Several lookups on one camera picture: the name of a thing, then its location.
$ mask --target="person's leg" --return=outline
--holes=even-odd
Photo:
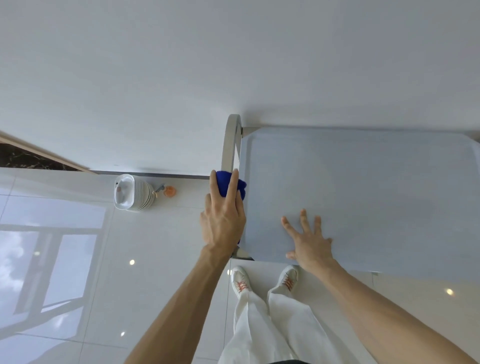
[[[219,364],[266,364],[296,359],[285,338],[272,324],[265,302],[251,290],[247,273],[236,267],[230,275],[239,302],[233,317],[234,334]]]
[[[337,349],[327,337],[311,308],[292,296],[299,272],[294,266],[286,267],[278,284],[268,293],[272,322],[287,339],[299,360],[306,363],[340,363]]]

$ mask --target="fingers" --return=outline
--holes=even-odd
[[[287,259],[297,260],[297,254],[295,253],[295,250],[286,253],[285,256],[287,257]]]
[[[227,202],[233,203],[235,201],[238,184],[239,184],[239,170],[235,168],[232,172],[232,176],[230,177],[230,183],[228,184],[227,196],[225,197]]]
[[[235,206],[237,207],[237,212],[239,217],[245,217],[245,210],[243,209],[243,201],[241,199],[240,191],[237,190],[237,197],[235,197]]]
[[[205,196],[205,211],[210,211],[212,209],[212,195],[206,194]]]
[[[214,203],[220,201],[222,198],[222,196],[220,196],[220,191],[218,190],[218,184],[216,183],[215,170],[210,172],[210,194],[212,195],[212,201]]]
[[[285,216],[282,217],[282,226],[292,238],[298,235],[298,232],[290,225]]]
[[[322,235],[322,218],[320,216],[315,216],[315,222],[314,222],[314,226],[315,226],[315,235]]]
[[[307,219],[307,210],[304,208],[300,211],[300,225],[303,228],[303,232],[312,232]]]

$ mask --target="orange shoelace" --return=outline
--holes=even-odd
[[[247,283],[243,279],[241,282],[235,282],[235,287],[237,287],[237,290],[242,292],[244,289],[248,289]]]
[[[286,286],[289,291],[292,290],[293,285],[294,285],[294,283],[293,283],[293,281],[292,281],[292,278],[290,278],[290,277],[288,276],[288,274],[286,274],[286,275],[283,277],[283,279],[282,279],[282,284],[283,284],[284,286]]]

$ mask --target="stack of plates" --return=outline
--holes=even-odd
[[[151,206],[155,200],[152,185],[130,174],[118,176],[115,180],[113,203],[120,210],[139,211]]]

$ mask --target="white tile floor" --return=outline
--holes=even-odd
[[[2,363],[122,363],[194,265],[203,245],[198,217],[208,181],[148,178],[154,186],[175,186],[178,195],[131,213],[113,208],[114,180],[0,169]],[[262,297],[283,269],[235,259],[227,264],[194,364],[215,363],[233,334],[236,296],[228,269],[238,264]],[[354,275],[480,360],[478,286]],[[332,339],[343,343],[345,362],[374,363],[313,276],[303,275],[296,295],[311,305]]]

